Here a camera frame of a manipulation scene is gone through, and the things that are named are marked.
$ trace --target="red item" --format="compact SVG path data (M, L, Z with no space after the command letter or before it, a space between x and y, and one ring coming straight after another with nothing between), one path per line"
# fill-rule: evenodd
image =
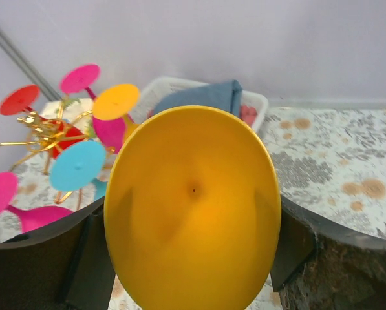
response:
M63 130L63 124L61 123L60 126L59 126L59 131L62 131ZM66 137L77 137L77 136L81 136L83 135L83 133L77 129L75 126L72 126L68 132L66 133ZM59 146L61 147L62 150L65 150L67 149L68 147L70 147L71 145L77 143L77 142L80 142L80 141L83 141L83 139L76 139L76 140L68 140L68 141L61 141L59 142ZM57 157L59 156L59 151L54 147L53 148L53 152L52 152L52 157L54 159L56 159Z
M253 107L250 107L250 108L249 108L249 115L254 115L254 116L256 116L256 115L257 115L256 109L253 108Z
M254 115L246 115L245 117L243 117L243 122L245 122L247 125L249 126L252 126L253 123L255 122L255 119L256 119L256 116Z
M19 88L0 104L0 114L7 116L30 110L29 106L36 100L39 93L40 89L36 85Z
M249 113L249 107L247 105L240 106L240 114L241 116L245 116Z

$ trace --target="yellow plastic bowl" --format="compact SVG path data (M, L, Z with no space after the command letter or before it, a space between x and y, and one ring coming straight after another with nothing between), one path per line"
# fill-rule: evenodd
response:
M202 106L140 125L105 198L112 263L143 310L243 310L270 272L280 221L260 139L235 116Z

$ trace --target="blue towel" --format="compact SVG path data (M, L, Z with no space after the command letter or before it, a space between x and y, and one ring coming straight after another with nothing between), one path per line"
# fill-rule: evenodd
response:
M239 117L242 87L236 80L189 88L164 97L153 114L182 105L205 105Z

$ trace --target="laundry basket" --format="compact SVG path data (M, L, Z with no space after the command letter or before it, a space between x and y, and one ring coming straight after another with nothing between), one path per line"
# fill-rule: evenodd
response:
M145 112L152 110L165 96L187 88L205 85L208 85L208 83L168 76L158 77L144 88L136 108L131 111L131 117L137 123L141 123L147 118ZM257 117L252 125L252 129L253 131L258 132L264 121L264 115L269 107L269 101L261 94L243 91L241 105L247 105L248 107L256 109Z

